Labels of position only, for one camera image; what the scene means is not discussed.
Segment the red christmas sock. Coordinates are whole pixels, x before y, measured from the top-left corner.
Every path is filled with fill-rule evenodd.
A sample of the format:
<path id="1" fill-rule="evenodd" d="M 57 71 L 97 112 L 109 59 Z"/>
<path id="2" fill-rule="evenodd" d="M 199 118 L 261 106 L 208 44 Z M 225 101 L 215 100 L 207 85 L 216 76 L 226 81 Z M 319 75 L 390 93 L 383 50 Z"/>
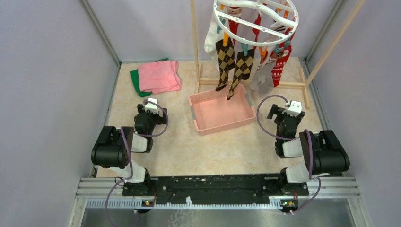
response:
<path id="1" fill-rule="evenodd" d="M 274 88 L 276 88 L 279 85 L 284 66 L 286 65 L 286 63 L 291 55 L 292 39 L 293 39 L 293 34 L 286 41 L 278 44 L 275 47 L 272 54 L 270 55 L 270 59 L 274 60 L 274 66 L 271 70 L 271 76 L 272 76 Z"/>

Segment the brown argyle sock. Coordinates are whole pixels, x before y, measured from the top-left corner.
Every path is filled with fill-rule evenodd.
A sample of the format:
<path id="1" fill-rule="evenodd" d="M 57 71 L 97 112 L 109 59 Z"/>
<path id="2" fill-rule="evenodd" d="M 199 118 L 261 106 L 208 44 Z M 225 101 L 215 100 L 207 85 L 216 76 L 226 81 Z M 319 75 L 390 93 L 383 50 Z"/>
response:
<path id="1" fill-rule="evenodd" d="M 228 73 L 235 67 L 235 50 L 231 38 L 227 39 L 224 45 L 224 39 L 216 42 L 216 53 L 218 59 L 218 70 L 220 74 L 216 91 L 224 89 L 228 84 Z"/>
<path id="2" fill-rule="evenodd" d="M 249 79 L 253 67 L 254 54 L 254 49 L 247 50 L 247 55 L 244 54 L 244 51 L 241 51 L 237 54 L 235 71 L 233 74 L 232 84 L 227 95 L 227 100 L 230 100 L 234 96 L 235 91 L 241 81 Z"/>

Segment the white sock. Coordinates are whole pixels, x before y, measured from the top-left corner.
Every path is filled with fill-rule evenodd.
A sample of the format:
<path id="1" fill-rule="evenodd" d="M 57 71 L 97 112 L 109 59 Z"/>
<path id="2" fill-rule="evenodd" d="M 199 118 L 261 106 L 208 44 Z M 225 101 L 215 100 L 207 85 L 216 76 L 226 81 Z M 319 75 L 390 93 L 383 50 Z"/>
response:
<path id="1" fill-rule="evenodd" d="M 211 57 L 218 67 L 218 55 L 216 52 L 216 42 L 223 39 L 223 33 L 214 15 L 211 16 L 209 29 L 204 42 L 204 50 Z"/>

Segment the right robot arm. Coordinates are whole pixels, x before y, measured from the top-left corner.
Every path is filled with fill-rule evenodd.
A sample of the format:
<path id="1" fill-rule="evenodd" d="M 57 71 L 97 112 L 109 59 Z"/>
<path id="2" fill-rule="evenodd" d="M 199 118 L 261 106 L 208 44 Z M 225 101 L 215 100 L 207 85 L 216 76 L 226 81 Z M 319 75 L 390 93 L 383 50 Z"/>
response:
<path id="1" fill-rule="evenodd" d="M 332 130 L 319 133 L 298 132 L 297 127 L 304 111 L 293 112 L 273 104 L 267 117 L 277 126 L 275 151 L 280 158 L 303 158 L 291 167 L 281 169 L 277 182 L 278 191 L 290 195 L 297 183 L 349 170 L 350 159 Z"/>

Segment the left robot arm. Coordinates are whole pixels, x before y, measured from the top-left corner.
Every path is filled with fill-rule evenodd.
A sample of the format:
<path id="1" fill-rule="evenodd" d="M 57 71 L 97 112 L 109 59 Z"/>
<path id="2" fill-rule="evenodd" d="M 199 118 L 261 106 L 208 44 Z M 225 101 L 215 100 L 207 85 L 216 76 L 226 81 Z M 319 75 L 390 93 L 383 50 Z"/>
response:
<path id="1" fill-rule="evenodd" d="M 169 123 L 168 110 L 148 101 L 137 106 L 134 126 L 104 126 L 91 152 L 94 165 L 115 171 L 124 183 L 134 183 L 139 195 L 150 193 L 152 183 L 147 180 L 147 169 L 134 162 L 132 153 L 149 153 L 154 138 L 162 135 Z"/>

